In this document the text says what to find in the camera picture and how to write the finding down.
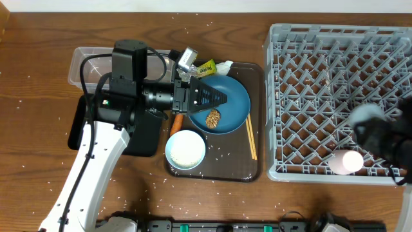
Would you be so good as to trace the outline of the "pink plastic cup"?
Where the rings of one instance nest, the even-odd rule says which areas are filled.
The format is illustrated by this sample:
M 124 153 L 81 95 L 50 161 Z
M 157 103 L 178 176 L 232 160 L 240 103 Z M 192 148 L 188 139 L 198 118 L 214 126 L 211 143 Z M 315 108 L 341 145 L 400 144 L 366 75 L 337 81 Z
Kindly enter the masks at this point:
M 329 168 L 337 175 L 355 173 L 363 167 L 363 164 L 363 156 L 353 150 L 336 150 L 328 161 Z

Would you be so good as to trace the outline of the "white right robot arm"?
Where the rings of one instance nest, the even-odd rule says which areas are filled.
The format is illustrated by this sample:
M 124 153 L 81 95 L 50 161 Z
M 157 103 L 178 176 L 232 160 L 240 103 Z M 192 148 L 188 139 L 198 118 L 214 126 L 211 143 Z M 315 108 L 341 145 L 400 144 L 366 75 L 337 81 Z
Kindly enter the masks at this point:
M 356 143 L 385 161 L 389 175 L 398 186 L 405 186 L 396 231 L 411 232 L 411 98 L 401 100 L 401 116 L 386 120 L 380 106 L 367 103 L 353 109 L 350 126 Z

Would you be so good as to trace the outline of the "large dark blue bowl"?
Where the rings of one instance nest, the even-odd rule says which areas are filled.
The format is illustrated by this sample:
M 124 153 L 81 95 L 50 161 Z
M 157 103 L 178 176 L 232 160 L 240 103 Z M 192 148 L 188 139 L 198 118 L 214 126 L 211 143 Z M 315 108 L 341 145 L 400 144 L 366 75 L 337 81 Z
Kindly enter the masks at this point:
M 190 115 L 191 122 L 202 131 L 216 135 L 228 134 L 241 127 L 250 113 L 250 97 L 245 87 L 226 75 L 212 75 L 201 81 L 224 93 L 227 102 L 216 108 L 221 115 L 216 128 L 208 128 L 205 122 L 211 110 Z

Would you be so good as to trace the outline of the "small light blue cup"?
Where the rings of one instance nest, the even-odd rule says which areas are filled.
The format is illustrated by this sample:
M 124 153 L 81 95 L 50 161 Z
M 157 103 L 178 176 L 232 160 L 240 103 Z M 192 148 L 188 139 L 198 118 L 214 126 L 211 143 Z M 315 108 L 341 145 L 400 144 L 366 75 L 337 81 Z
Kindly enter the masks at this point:
M 350 126 L 354 128 L 358 123 L 366 122 L 372 118 L 386 120 L 380 106 L 373 103 L 361 104 L 353 109 L 349 116 Z

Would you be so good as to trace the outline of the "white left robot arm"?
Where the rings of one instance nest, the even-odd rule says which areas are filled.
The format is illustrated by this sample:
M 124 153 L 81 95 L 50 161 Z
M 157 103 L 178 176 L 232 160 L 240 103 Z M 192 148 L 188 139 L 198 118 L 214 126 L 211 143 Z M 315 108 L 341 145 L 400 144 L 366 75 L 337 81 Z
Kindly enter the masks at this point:
M 196 60 L 196 51 L 171 51 L 173 66 L 169 84 L 160 79 L 148 80 L 147 59 L 163 55 L 145 42 L 117 41 L 109 53 L 112 71 L 104 74 L 95 89 L 88 93 L 84 78 L 85 58 L 79 68 L 80 83 L 86 103 L 86 123 L 77 156 L 64 187 L 39 226 L 39 231 L 138 231 L 138 221 L 111 217 L 97 226 L 100 204 L 109 179 L 123 151 L 127 148 L 136 125 L 145 113 L 166 120 L 165 111 L 193 114 L 227 102 L 227 96 L 191 77 L 184 84 L 176 73 L 188 73 Z

